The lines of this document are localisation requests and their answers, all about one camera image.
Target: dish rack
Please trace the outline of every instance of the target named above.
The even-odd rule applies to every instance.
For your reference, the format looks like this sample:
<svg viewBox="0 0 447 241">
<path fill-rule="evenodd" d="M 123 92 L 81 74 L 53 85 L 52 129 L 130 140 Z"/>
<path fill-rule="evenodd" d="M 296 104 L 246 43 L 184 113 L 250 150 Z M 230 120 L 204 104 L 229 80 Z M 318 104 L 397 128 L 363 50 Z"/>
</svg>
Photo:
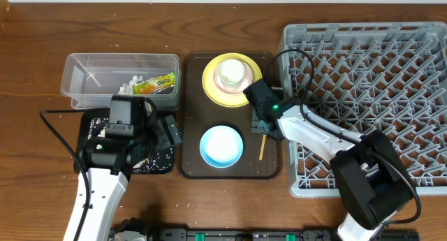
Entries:
<svg viewBox="0 0 447 241">
<path fill-rule="evenodd" d="M 446 42 L 441 22 L 290 24 L 278 51 L 301 49 L 313 58 L 308 106 L 316 114 L 363 134 L 384 132 L 418 193 L 446 195 Z M 283 54 L 279 72 L 285 95 L 302 97 L 308 59 Z M 293 196 L 339 196 L 329 163 L 299 143 L 286 147 Z"/>
</svg>

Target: white crumpled paper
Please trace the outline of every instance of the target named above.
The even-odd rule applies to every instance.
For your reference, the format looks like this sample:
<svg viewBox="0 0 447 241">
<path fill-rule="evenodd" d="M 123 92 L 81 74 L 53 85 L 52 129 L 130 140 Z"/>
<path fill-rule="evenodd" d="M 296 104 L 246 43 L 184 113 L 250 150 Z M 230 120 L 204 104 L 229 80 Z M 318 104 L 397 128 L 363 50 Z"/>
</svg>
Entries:
<svg viewBox="0 0 447 241">
<path fill-rule="evenodd" d="M 132 95 L 133 94 L 133 89 L 132 86 L 141 83 L 142 82 L 142 76 L 133 76 L 132 80 L 129 81 L 129 84 L 124 83 L 122 87 L 119 88 L 119 92 L 118 94 L 121 95 Z"/>
</svg>

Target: blue bowl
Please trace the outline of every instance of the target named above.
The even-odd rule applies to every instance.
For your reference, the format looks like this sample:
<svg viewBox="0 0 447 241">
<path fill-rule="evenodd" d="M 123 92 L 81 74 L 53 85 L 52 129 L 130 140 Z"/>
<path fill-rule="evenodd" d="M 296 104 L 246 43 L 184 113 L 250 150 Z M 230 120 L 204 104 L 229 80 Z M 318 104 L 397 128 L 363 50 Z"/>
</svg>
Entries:
<svg viewBox="0 0 447 241">
<path fill-rule="evenodd" d="M 227 168 L 242 156 L 244 144 L 239 133 L 229 126 L 215 126 L 203 134 L 200 154 L 215 168 Z"/>
</svg>

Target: clear plastic container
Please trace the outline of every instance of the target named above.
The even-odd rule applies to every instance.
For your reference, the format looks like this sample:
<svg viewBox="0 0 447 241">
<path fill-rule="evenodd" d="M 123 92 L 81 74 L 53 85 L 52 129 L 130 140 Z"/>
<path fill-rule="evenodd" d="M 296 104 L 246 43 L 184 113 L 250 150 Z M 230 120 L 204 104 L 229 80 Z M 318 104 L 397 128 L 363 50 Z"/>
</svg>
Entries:
<svg viewBox="0 0 447 241">
<path fill-rule="evenodd" d="M 73 53 L 67 57 L 62 75 L 61 94 L 72 98 L 75 109 L 109 107 L 113 94 L 133 76 L 150 78 L 175 74 L 175 84 L 156 94 L 145 95 L 157 110 L 179 107 L 179 58 L 175 54 Z"/>
</svg>

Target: white cup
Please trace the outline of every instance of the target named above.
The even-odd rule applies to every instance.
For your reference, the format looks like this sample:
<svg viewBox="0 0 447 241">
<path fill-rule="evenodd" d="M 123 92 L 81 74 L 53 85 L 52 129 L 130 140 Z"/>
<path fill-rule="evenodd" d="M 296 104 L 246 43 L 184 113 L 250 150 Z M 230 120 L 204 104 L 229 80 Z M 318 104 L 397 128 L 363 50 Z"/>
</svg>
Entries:
<svg viewBox="0 0 447 241">
<path fill-rule="evenodd" d="M 238 90 L 244 76 L 245 67 L 239 60 L 225 60 L 219 67 L 219 78 L 222 82 L 222 87 L 227 91 L 233 92 Z"/>
</svg>

